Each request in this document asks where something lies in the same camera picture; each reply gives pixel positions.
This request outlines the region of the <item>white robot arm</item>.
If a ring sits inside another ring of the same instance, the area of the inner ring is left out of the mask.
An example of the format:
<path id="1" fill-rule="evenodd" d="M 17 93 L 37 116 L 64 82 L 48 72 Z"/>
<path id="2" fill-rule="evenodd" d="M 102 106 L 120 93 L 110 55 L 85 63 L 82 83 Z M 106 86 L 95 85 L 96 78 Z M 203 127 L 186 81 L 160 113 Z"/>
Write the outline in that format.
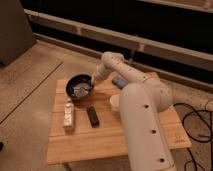
<path id="1" fill-rule="evenodd" d="M 100 84 L 113 71 L 127 81 L 120 93 L 119 112 L 132 171 L 177 171 L 159 118 L 172 105 L 171 89 L 125 64 L 124 56 L 115 52 L 102 54 L 92 83 Z"/>

